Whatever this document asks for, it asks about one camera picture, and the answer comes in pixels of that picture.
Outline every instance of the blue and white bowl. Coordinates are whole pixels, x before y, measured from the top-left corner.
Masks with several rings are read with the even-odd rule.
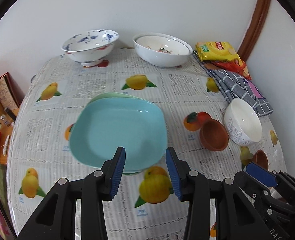
[[[65,41],[61,49],[71,60],[84,67],[100,64],[108,55],[119,34],[111,30],[92,30],[77,34]]]

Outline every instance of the light blue plate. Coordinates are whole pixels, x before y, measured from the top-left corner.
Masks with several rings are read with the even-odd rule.
[[[139,98],[103,98],[89,103],[73,126],[72,155],[81,163],[101,168],[118,146],[126,151],[124,173],[139,172],[165,154],[167,132],[163,113]]]

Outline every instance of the terracotta bowl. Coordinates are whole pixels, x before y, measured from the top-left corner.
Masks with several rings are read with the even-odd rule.
[[[254,154],[254,156],[252,158],[252,162],[261,166],[262,168],[266,169],[267,171],[269,170],[269,162],[268,162],[267,155],[262,150],[258,150],[256,152],[256,154]]]
[[[210,151],[223,151],[228,146],[229,135],[219,121],[208,119],[201,126],[200,141]]]

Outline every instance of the gray checkered cloth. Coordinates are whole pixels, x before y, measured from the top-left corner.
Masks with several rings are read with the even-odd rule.
[[[258,116],[272,114],[273,108],[267,99],[255,87],[261,94],[261,98],[257,98],[250,88],[249,82],[243,76],[223,69],[207,69],[198,58],[196,52],[193,53],[193,56],[206,73],[214,78],[215,83],[228,103],[231,103],[234,98],[241,98],[253,108]]]

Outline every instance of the white bowl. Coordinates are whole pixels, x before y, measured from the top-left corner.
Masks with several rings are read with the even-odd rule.
[[[232,141],[241,146],[259,142],[261,122],[252,107],[240,98],[232,100],[224,115],[224,124]]]
[[[141,33],[133,37],[136,53],[158,67],[176,67],[185,63],[193,52],[186,42],[161,33]]]
[[[82,66],[92,67],[109,54],[119,34],[111,30],[92,30],[77,34],[63,43],[61,49],[71,60]]]

